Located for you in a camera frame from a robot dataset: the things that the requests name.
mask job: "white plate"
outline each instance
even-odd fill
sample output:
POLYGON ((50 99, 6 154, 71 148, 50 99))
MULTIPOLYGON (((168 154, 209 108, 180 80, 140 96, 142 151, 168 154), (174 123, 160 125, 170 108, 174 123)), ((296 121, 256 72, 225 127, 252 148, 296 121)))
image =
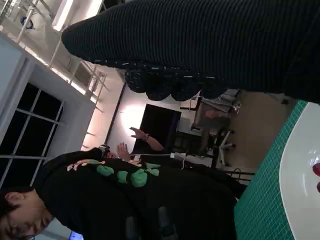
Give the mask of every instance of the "white plate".
POLYGON ((282 202, 296 240, 320 239, 320 106, 309 103, 285 145, 279 170, 282 202))

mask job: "floor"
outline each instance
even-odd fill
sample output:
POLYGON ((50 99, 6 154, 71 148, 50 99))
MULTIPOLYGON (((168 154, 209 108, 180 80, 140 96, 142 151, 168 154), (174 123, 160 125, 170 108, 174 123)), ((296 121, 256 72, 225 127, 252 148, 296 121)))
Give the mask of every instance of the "floor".
POLYGON ((281 100, 257 92, 242 92, 239 97, 241 109, 232 118, 230 129, 235 134, 229 138, 236 148, 226 155, 231 169, 255 172, 263 161, 281 127, 289 117, 296 101, 281 100))

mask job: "black screen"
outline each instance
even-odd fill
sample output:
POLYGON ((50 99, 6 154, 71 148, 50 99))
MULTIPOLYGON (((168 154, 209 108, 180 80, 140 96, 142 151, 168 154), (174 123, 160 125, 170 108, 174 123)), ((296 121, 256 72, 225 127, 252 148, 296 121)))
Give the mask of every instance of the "black screen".
MULTIPOLYGON (((166 151, 173 147, 181 112, 147 104, 140 129, 158 140, 166 151)), ((144 148, 142 141, 136 141, 134 149, 144 148)))

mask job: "table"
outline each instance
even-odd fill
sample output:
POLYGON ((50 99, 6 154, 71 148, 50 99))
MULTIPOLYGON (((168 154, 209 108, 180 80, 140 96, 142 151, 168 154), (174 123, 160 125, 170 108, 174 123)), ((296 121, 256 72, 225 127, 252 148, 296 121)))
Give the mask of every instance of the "table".
POLYGON ((279 167, 288 138, 307 103, 298 101, 234 209, 238 240, 294 240, 283 207, 279 167))

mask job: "ceiling light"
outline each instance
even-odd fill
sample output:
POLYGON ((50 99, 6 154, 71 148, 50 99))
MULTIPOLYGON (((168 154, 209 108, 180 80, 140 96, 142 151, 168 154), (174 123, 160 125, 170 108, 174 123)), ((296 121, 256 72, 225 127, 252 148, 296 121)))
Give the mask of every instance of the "ceiling light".
POLYGON ((62 1, 52 23, 52 27, 56 31, 61 31, 62 27, 64 26, 73 2, 74 0, 62 1))

